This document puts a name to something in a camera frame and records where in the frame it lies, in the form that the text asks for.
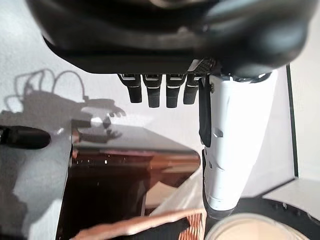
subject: robotic hand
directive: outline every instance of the robotic hand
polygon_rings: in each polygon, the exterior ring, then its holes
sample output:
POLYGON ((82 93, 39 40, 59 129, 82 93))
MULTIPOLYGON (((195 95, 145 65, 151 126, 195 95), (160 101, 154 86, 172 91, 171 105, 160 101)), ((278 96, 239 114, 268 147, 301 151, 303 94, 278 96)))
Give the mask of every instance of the robotic hand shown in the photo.
POLYGON ((48 47, 96 74, 118 74, 132 103, 193 104, 199 89, 203 202, 229 215, 265 134, 273 69, 303 48, 317 0, 27 0, 48 47))

